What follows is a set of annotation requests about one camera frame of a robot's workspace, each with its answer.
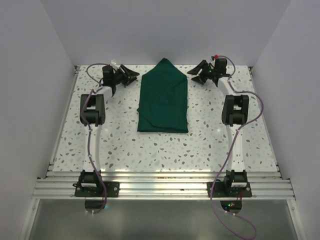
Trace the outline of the green surgical drape cloth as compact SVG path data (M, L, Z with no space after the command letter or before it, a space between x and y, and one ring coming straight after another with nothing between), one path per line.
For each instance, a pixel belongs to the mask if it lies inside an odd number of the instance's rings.
M186 134L188 79L163 58L141 78L137 131Z

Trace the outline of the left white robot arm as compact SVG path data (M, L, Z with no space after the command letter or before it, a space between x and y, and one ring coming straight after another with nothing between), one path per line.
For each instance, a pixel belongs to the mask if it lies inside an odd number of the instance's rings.
M77 190L87 190L96 197L103 193L105 186L101 177L100 164L100 135L106 121L105 103L115 95L117 85L122 84L127 87L137 80L140 74L123 64L101 64L102 78L98 80L89 73L89 69L95 66L98 64L89 65L85 72L97 83L97 88L80 96L79 118L85 127L86 159L75 187Z

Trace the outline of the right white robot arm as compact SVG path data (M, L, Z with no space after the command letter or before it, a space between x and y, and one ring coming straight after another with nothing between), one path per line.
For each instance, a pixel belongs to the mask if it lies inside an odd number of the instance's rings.
M243 156L243 136L240 127L247 123L249 96L240 94L231 84L231 74L227 73L227 59L213 57L214 63L202 60L187 73L192 80L204 85L211 80L224 95L221 121L225 125L229 151L221 172L225 170L223 180L209 182L208 195L212 198L230 198L249 191L249 182Z

